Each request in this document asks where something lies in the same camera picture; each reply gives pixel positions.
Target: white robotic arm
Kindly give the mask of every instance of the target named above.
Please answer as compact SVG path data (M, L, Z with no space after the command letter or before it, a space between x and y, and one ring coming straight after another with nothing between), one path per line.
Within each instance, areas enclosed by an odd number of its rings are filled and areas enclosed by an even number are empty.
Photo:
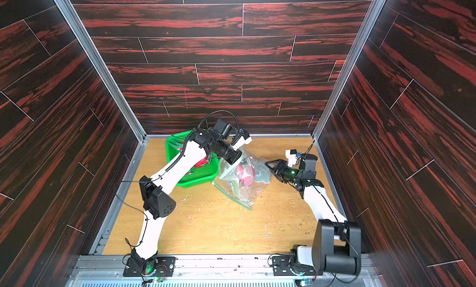
M201 159L205 158L207 153L203 148L200 148L199 144L195 141L187 143L187 148L181 159L178 160L169 171L165 171L179 156L177 154L169 164L165 165L160 171L150 177L150 181L157 186L162 187L162 192L169 195L174 189L175 185L180 179L187 174L187 172L197 164ZM154 219L152 213L145 210L144 223L142 223L142 230L140 236L142 236L141 243L135 247L136 253L147 259L157 253L157 243L160 237L160 232L164 225L167 216Z
M218 120L213 128L193 130L184 142L182 151L150 178L140 180L140 190L144 200L144 222L139 244L133 248L131 261L143 276L151 276L156 271L157 244L167 216L175 209L176 202L169 194L180 179L200 160L211 153L219 158L235 163L241 157L238 149L251 142L249 134L239 129L231 143L231 125Z
M279 181L294 184L318 221L312 247L296 245L291 249L291 271L305 271L309 266L313 266L317 272L358 276L361 266L359 226L347 221L330 201L324 185L316 180L318 158L315 155L302 154L299 169L295 169L291 166L296 163L293 156L297 156L296 154L299 154L296 150L286 151L286 157L291 157L292 163L282 159L266 162ZM334 239L341 239L346 245L334 246Z

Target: wooden table surface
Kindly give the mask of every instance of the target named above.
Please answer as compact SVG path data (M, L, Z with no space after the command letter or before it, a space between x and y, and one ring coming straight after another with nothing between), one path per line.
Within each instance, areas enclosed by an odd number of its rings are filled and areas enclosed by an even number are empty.
M286 159L286 149L305 152L311 143L311 137L255 138L246 149L254 157ZM314 146L310 153L317 155ZM134 180L151 176L166 163L165 139L151 139ZM336 205L320 160L316 171L316 178ZM211 183L187 189L175 187L170 196L177 207L160 234L160 254L286 253L293 245L312 245L317 221L311 209L293 187L274 177L251 211L228 199ZM125 202L142 209L138 183L131 184ZM124 238L136 244L142 220L143 214L123 205L103 254L130 253Z

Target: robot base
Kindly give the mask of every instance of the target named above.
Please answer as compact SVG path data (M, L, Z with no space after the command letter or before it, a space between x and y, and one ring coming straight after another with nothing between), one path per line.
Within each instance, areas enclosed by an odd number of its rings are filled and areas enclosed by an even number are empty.
M291 270L291 255L280 254L280 255L271 257L271 260L273 261L271 266L273 267L273 274L275 276L315 276L316 275L316 271L314 270L314 268L309 265L300 265L300 267L298 268L299 272L297 272L295 267Z
M174 273L174 268L175 268L175 257L172 256L157 256L155 258L155 264L157 266L156 272L154 272L150 276L143 276L144 278L155 278L155 277L171 277ZM164 275L164 270L162 267L159 265L164 265L166 266L166 271ZM132 259L129 257L126 263L126 267L124 269L124 273L122 274L124 277L140 277L140 269L137 267L137 265L132 261Z

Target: clear plastic bag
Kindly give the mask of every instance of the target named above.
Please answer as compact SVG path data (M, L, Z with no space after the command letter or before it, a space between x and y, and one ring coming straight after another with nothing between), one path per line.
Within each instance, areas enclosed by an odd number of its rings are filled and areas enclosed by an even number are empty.
M252 209L256 198L269 185L271 172L264 164L266 158L255 159L244 147L240 150L242 155L233 165L220 159L218 177L212 184L234 202Z

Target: dark wood panel wall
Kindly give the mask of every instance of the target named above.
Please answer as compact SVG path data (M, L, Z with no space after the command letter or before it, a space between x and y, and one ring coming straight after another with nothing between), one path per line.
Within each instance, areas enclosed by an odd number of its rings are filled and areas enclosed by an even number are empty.
M476 286L476 0L387 0L319 138L392 286Z
M71 1L146 132L166 134L218 109L311 133L371 0Z
M53 0L0 24L0 286L62 286L137 140Z

